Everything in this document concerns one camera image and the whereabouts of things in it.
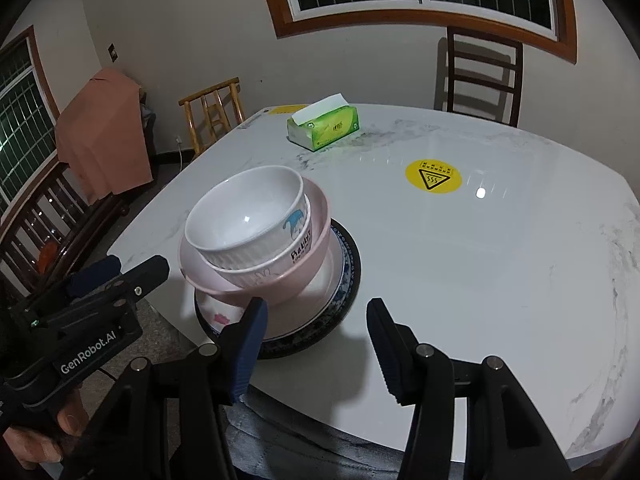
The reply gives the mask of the left hand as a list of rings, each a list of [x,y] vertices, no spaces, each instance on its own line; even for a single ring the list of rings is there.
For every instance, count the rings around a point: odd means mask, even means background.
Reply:
[[[4,432],[4,442],[24,469],[35,469],[40,464],[57,464],[73,451],[89,422],[80,389],[76,387],[73,390],[56,415],[62,437],[26,428],[10,427]]]

